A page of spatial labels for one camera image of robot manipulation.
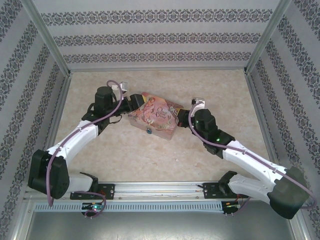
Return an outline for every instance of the white cable tray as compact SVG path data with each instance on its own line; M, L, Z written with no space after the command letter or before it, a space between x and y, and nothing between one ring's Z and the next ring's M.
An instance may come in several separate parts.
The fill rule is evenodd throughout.
M47 202L36 204L35 212L80 212L82 202ZM108 202L104 212L207 212L223 213L221 201L205 202Z

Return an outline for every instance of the damask border pattern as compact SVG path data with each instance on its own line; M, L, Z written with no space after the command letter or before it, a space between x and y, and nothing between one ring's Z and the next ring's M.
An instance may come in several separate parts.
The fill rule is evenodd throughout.
M305 17L314 35L320 41L320 7L315 0L294 0L294 4L299 8L300 13Z
M258 94L258 90L257 90L257 86L256 86L256 83L255 83L255 80L254 80L254 77L252 75L252 73L250 74L251 75L251 78L252 78L252 82L253 82L253 85L254 85L254 88L255 88L255 92L257 94L257 97L258 97L258 100L259 100L259 104L261 106L261 109L262 109L262 112L263 112L263 116L264 116L264 119L265 119L265 122L266 122L266 125L268 127L268 131L269 131L269 134L270 134L270 137L271 137L271 140L272 140L272 145L274 147L274 150L275 150L275 154L279 160L279 162L281 162L281 159L279 159L279 154L277 152L277 149L276 149L276 146L275 146L275 142L274 142L274 138L272 136L272 133L271 133L271 129L269 127L269 123L268 123L268 120L267 120L267 116L265 114L265 111L264 111L264 106L261 102L261 99L260 99L260 96ZM305 169L303 168L303 166L300 166L299 168L301 170L301 172L303 173L304 175L304 179L305 179L305 182L306 182L306 186L308 187L308 189L311 188L311 185L310 185L310 182L308 181L308 177L307 175L305 174ZM319 217L320 217L320 212L319 212L319 207L316 206L315 208L309 210L309 218L310 220L312 221L312 226L314 227L315 229L315 234L318 238L320 238L320 222L319 222Z
M291 55L294 57L296 65L301 71L307 86L312 93L313 98L316 100L316 104L320 104L320 74L317 72L314 63L308 57L308 53L302 45L302 42L295 33L292 25L288 21L288 18L284 16L278 26L283 39L287 47L289 48Z
M310 120L306 116L304 106L299 100L295 86L287 73L284 62L282 61L274 42L270 40L265 46L265 49L280 80L281 86L283 87L284 94L291 106L293 115L296 117L295 120L298 127L301 129L300 132L302 133L305 145L308 146L308 151L312 156L311 159L314 162L315 167L318 169L318 174L320 174L320 143L318 142L318 138L315 137L315 130L312 128L312 125L309 122Z
M267 70L261 58L259 58L258 62L255 65L255 68L259 73L264 91L270 103L270 107L273 112L273 116L276 121L278 130L280 132L285 151L287 152L287 156L289 157L289 161L293 166L295 166L296 168L299 168L303 173L305 173L305 170L302 168L302 163L297 153L295 143L293 142L293 138L291 137L291 134L288 130L287 122L284 119L283 112L277 100L276 93L273 90Z
M16 81L16 77L18 76L37 34L38 30L36 26L30 21L23 32L16 49L14 49L6 68L3 70L3 74L0 78L0 111L6 102L7 95L10 93L13 83Z
M256 44L260 33L138 33L55 36L58 47L123 44Z
M6 130L6 135L3 137L0 148L0 180L2 179L2 174L6 170L8 159L10 158L13 146L16 144L20 127L25 120L25 116L29 109L34 92L36 91L41 74L49 58L49 54L50 51L46 44L44 44L24 87L16 110L13 113L13 117L11 119L12 122L10 122L8 129Z
M42 13L47 26L133 23L266 23L271 9L167 9Z
M55 117L55 114L56 114L56 109L57 109L57 106L58 106L58 102L59 102L59 99L60 99L60 94L61 94L61 91L62 91L62 88L64 87L64 84L65 84L65 81L69 78L69 74L67 74L64 78L63 78L63 81L62 81L62 84L60 86L60 89L59 89L59 93L58 93L58 96L57 96L57 100L54 104L54 109L53 109L53 112L52 112L52 116L51 116L51 119L50 119L50 123L49 123L49 126L48 126L48 131L46 133L46 136L45 136L45 139L43 141L43 146L42 146L42 150L46 150L45 147L46 147L46 144L47 144L47 140L48 140L48 137L49 137L49 134L50 134L50 130L51 130L51 125L54 121L54 117Z
M23 182L27 175L27 170L29 168L34 147L36 145L37 138L39 136L40 129L41 129L43 120L45 118L47 107L49 105L51 94L55 87L55 83L57 82L57 76L59 72L60 72L60 69L58 67L58 64L54 63L52 71L50 73L50 77L47 81L45 90L41 97L37 113L34 116L33 124L31 126L29 136L27 137L25 147L23 149L23 154L21 155L19 165L14 174L14 179L12 181L12 186L10 187L10 190L9 190L9 195L7 196L7 201L4 203L4 211L1 212L0 239L6 239L6 234L9 231L9 225L12 221L14 210L17 206L17 201L21 192L21 187L23 186ZM59 90L59 96L60 96L63 84L64 83L61 84L61 87Z
M23 8L19 0L7 0L0 11L0 43Z
M176 61L247 61L251 52L139 52L64 55L67 64Z

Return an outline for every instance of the wallpaper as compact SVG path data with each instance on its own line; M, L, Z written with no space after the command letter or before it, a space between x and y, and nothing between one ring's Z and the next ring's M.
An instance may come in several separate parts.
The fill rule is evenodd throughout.
M65 80L19 0L0 0L0 240L14 226L33 152L43 149Z
M292 1L251 72L278 160L299 168L318 199L319 26L317 1ZM302 212L311 238L320 239L319 205Z
M279 0L34 3L68 67L101 70L243 68Z

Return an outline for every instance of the gray floor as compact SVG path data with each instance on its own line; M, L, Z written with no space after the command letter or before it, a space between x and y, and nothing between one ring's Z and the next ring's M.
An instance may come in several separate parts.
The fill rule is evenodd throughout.
M28 240L293 240L288 220L263 202L234 217L219 213L35 212Z

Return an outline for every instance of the aluminum frame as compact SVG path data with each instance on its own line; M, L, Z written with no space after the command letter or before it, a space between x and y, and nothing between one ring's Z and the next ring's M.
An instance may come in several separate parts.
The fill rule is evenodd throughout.
M103 184L115 184L114 200L108 203L170 203L192 202L209 203L212 201L231 201L233 199L205 199L201 187L204 181L167 181L167 182L101 182ZM17 217L13 235L10 240L24 240L27 237L32 217L37 203L47 201L47 195L27 188L22 206ZM55 200L55 203L83 203L88 200L71 200L69 194ZM307 226L302 221L301 210L290 220L290 225L296 240L311 240Z

